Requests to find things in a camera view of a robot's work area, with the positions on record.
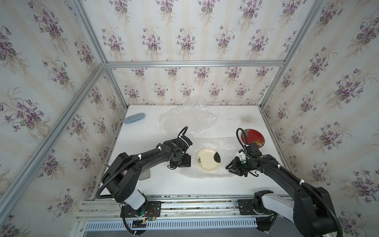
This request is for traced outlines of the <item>red floral dinner plate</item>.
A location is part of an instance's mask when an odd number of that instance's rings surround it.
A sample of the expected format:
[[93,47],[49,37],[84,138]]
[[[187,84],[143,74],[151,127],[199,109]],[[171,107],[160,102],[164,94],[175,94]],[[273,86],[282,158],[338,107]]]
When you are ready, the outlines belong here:
[[240,136],[243,143],[248,143],[248,144],[256,143],[258,148],[262,148],[264,146],[265,138],[260,132],[254,129],[245,129],[244,133],[246,136],[244,136],[243,134],[241,134]]

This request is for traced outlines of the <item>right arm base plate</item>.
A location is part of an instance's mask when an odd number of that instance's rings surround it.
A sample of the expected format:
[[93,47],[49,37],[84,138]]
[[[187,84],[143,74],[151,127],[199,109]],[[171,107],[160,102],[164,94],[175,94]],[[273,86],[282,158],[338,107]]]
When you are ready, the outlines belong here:
[[240,215],[274,215],[275,212],[264,207],[261,200],[239,199],[236,203]]

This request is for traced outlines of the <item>cream dinner plate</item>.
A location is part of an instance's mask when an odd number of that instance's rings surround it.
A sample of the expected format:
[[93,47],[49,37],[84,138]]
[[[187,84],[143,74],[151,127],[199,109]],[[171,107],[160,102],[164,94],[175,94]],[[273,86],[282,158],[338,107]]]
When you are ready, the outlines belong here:
[[215,171],[221,164],[221,157],[216,150],[204,148],[197,153],[196,162],[205,171]]

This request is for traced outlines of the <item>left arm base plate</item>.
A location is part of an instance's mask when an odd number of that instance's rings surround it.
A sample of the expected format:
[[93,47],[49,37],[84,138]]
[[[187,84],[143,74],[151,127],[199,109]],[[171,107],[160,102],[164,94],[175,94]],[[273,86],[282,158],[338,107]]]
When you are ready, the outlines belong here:
[[122,203],[120,204],[120,215],[123,214],[125,218],[157,218],[161,214],[161,204],[160,201],[148,201],[141,209],[134,210],[130,205]]

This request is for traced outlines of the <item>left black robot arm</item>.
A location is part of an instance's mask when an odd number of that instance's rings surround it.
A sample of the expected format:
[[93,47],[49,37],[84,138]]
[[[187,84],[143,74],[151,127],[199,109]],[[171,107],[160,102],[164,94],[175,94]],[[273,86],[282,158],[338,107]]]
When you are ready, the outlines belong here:
[[168,162],[168,168],[190,167],[191,156],[187,150],[192,145],[189,138],[185,136],[188,127],[185,126],[178,134],[177,138],[159,143],[154,149],[137,155],[119,154],[114,162],[108,166],[107,171],[101,178],[102,185],[95,194],[94,199],[113,198],[121,204],[120,216],[127,231],[132,236],[140,236],[144,231],[132,230],[126,222],[126,207],[129,206],[132,213],[138,217],[148,217],[149,220],[154,213],[158,213],[157,208],[149,207],[147,197],[136,189],[140,175],[148,169]]

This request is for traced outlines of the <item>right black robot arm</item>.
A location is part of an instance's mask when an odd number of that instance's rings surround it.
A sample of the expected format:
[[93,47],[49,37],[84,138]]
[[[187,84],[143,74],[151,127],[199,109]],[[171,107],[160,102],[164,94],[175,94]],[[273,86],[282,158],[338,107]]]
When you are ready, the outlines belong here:
[[314,187],[298,178],[273,156],[263,155],[258,145],[247,142],[242,128],[236,130],[236,137],[242,149],[226,166],[226,170],[237,176],[257,177],[257,172],[269,177],[291,197],[286,200],[270,190],[256,192],[252,209],[257,214],[274,212],[291,221],[304,237],[322,237],[335,232],[343,235],[330,194],[325,188]]

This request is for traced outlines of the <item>bubble wrap around orange plate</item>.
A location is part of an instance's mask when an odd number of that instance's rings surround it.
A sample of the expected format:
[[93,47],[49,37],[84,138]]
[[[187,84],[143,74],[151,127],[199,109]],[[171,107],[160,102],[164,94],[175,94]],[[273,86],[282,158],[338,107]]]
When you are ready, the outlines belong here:
[[217,122],[217,116],[201,99],[193,99],[172,110],[174,124],[178,128],[188,127],[188,133],[199,134]]

